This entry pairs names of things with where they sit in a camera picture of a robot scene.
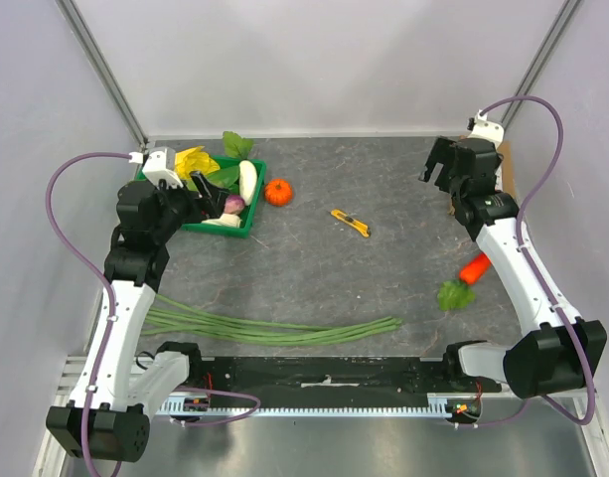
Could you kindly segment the yellow utility knife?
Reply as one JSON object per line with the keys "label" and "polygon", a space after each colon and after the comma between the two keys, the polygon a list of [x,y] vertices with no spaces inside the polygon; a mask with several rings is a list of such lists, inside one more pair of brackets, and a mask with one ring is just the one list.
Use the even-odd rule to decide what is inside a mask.
{"label": "yellow utility knife", "polygon": [[344,211],[334,209],[330,212],[331,216],[345,225],[355,229],[362,237],[369,238],[372,235],[371,228],[360,220],[353,218]]}

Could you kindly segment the brown cardboard express box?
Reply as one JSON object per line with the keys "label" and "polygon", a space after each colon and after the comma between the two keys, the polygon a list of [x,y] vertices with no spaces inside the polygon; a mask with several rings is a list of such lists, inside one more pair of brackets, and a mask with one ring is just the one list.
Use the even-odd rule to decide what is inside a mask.
{"label": "brown cardboard express box", "polygon": [[491,221],[508,217],[517,206],[513,199],[511,159],[507,146],[496,148],[493,143],[477,139],[475,142],[475,164],[473,179],[465,196],[450,195],[448,214],[464,225],[474,220]]}

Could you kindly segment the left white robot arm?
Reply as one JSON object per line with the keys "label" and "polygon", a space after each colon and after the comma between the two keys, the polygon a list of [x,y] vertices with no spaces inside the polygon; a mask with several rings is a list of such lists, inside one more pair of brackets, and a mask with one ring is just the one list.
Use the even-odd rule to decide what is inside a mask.
{"label": "left white robot arm", "polygon": [[49,409],[46,426],[67,454],[91,466],[96,460],[136,462],[150,421],[177,387],[192,391],[204,379],[198,345],[166,342],[136,380],[131,370],[145,317],[169,261],[167,241],[186,223],[217,219],[228,190],[194,172],[195,187],[164,180],[132,181],[118,194],[119,223],[104,262],[101,315],[69,401]]}

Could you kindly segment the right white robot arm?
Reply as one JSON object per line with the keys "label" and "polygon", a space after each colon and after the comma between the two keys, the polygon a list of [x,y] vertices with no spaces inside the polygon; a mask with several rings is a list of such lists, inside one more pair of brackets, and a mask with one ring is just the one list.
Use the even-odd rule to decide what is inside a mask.
{"label": "right white robot arm", "polygon": [[455,218],[498,273],[522,338],[505,348],[482,341],[451,345],[441,379],[460,392],[477,377],[505,383],[519,398],[594,390],[607,334],[564,297],[537,255],[519,206],[496,186],[502,156],[481,138],[435,140],[419,179],[450,195]]}

